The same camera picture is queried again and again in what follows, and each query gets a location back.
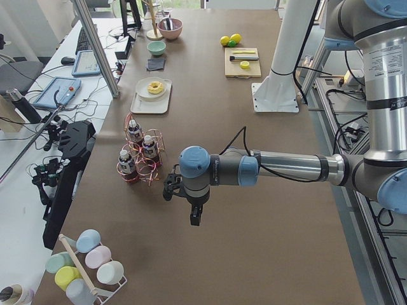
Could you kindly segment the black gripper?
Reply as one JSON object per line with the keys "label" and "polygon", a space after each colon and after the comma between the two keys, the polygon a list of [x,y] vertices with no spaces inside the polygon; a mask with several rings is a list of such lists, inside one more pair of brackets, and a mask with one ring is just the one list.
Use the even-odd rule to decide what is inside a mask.
{"label": "black gripper", "polygon": [[175,164],[172,167],[170,174],[168,174],[167,178],[165,179],[165,189],[163,190],[163,198],[166,201],[170,201],[173,195],[178,196],[180,198],[186,197],[182,175],[177,170],[178,166],[179,166],[178,164]]}

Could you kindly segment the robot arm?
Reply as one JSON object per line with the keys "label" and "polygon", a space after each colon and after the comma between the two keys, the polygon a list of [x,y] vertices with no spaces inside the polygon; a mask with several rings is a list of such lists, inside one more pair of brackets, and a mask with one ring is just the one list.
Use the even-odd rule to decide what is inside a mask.
{"label": "robot arm", "polygon": [[327,39],[363,53],[369,150],[363,155],[300,155],[190,146],[164,182],[163,197],[186,198],[200,215],[218,185],[253,186],[260,175],[351,188],[386,209],[406,213],[406,2],[331,1]]}

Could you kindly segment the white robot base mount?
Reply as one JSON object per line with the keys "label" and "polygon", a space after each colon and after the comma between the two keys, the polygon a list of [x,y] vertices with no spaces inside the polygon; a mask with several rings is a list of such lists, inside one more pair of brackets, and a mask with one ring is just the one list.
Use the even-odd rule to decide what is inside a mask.
{"label": "white robot base mount", "polygon": [[299,111],[294,84],[303,43],[315,20],[319,1],[289,1],[282,19],[269,75],[252,84],[255,112]]}

